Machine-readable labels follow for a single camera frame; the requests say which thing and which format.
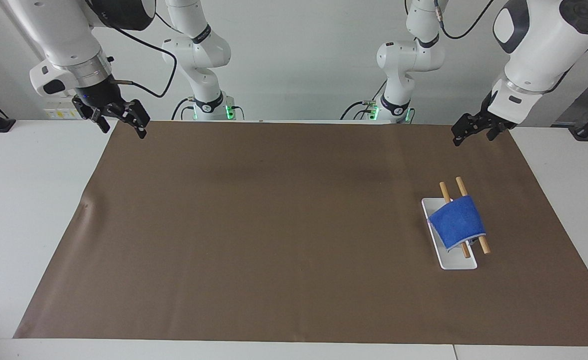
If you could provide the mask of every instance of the electrical outlet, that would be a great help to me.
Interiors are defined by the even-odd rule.
[[[47,117],[50,119],[62,119],[63,118],[63,114],[62,112],[58,111],[58,106],[60,105],[59,102],[50,102],[47,103],[47,105],[45,106],[45,109],[43,109],[45,111],[45,114],[47,114]]]
[[[47,104],[45,114],[50,119],[68,119],[68,120],[81,120],[81,114],[76,110],[74,105],[70,102],[50,102]]]

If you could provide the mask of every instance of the blue cloth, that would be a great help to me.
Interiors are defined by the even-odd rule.
[[[481,215],[469,195],[446,203],[431,214],[429,222],[436,228],[448,251],[467,240],[487,235]]]

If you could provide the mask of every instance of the brown mat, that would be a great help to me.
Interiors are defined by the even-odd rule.
[[[588,270],[511,135],[118,125],[15,338],[588,346]],[[438,266],[463,176],[491,255]]]

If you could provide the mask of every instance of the wooden dowel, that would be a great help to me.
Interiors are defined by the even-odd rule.
[[[469,195],[469,193],[467,192],[467,188],[465,187],[465,183],[463,182],[462,177],[460,177],[460,176],[457,177],[456,183],[458,183],[458,189],[460,189],[460,194],[462,196]],[[487,237],[485,235],[480,236],[478,238],[478,240],[481,242],[481,247],[483,248],[483,253],[485,253],[487,255],[492,252],[492,249],[490,249],[490,244],[487,242]]]
[[[444,181],[440,182],[440,191],[443,193],[443,198],[445,199],[445,203],[451,202],[451,197],[449,197],[449,191],[447,190],[447,184]],[[472,255],[469,253],[469,248],[467,248],[467,243],[463,242],[460,244],[460,248],[463,249],[463,255],[466,259],[471,258]]]

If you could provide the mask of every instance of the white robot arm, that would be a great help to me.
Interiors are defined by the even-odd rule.
[[[125,101],[92,28],[109,19],[114,27],[143,30],[152,22],[155,0],[8,0],[16,18],[42,48],[45,60],[31,69],[36,92],[48,96],[74,89],[72,102],[85,119],[106,133],[104,116],[115,117],[145,137],[149,116],[140,101]]]
[[[481,111],[464,114],[452,127],[456,146],[485,129],[490,140],[513,129],[556,88],[588,50],[588,0],[509,0],[493,32],[510,59]]]
[[[198,120],[234,118],[234,99],[221,91],[216,74],[208,68],[229,63],[232,50],[205,20],[200,0],[166,0],[172,23],[186,36],[167,39],[163,49],[174,54],[179,70],[194,91],[194,111]],[[170,63],[172,58],[163,54]]]
[[[447,0],[439,1],[444,10]],[[445,61],[445,50],[439,43],[440,25],[433,0],[412,0],[407,16],[407,29],[414,41],[392,41],[378,48],[378,66],[387,75],[385,91],[376,98],[380,110],[378,119],[398,123],[403,118],[412,98],[414,79],[410,71],[440,69]]]

